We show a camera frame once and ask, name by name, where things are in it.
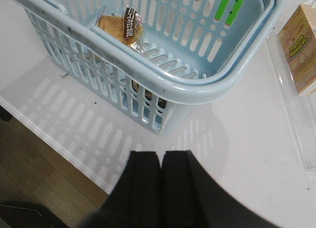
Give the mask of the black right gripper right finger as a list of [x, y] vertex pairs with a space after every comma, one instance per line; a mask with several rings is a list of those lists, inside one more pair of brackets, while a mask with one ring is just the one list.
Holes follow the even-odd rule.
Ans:
[[167, 151], [162, 161], [164, 228], [273, 228], [206, 172], [191, 151]]

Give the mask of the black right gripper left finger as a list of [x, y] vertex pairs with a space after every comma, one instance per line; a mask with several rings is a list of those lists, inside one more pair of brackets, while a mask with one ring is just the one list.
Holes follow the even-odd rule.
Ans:
[[160, 163], [155, 152], [131, 151], [126, 167], [101, 208], [82, 228], [160, 227]]

